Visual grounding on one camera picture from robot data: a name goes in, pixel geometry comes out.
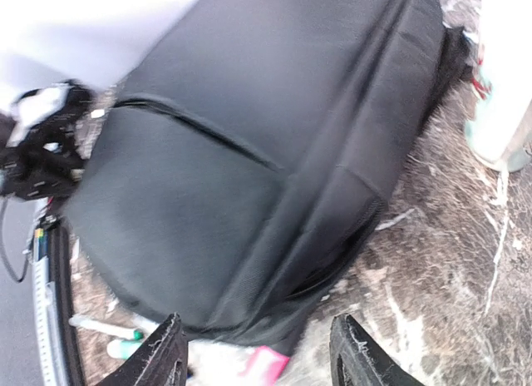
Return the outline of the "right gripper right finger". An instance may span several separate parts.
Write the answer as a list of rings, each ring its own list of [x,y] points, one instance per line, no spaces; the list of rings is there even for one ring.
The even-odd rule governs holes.
[[[422,386],[350,314],[332,320],[329,350],[333,385]]]

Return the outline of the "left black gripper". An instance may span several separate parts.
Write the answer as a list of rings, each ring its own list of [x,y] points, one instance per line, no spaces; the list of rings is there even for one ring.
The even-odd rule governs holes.
[[[1,116],[1,196],[21,200],[68,197],[85,160],[77,123],[95,95],[72,79],[17,96]]]

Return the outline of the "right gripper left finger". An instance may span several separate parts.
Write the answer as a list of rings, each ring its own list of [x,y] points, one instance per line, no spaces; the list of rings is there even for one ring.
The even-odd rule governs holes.
[[[185,386],[188,341],[178,314],[171,314],[100,386]]]

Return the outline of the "black student backpack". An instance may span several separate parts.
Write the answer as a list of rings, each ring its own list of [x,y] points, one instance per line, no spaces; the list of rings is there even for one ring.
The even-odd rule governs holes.
[[[438,92],[439,0],[199,0],[126,78],[65,207],[121,303],[291,355]]]

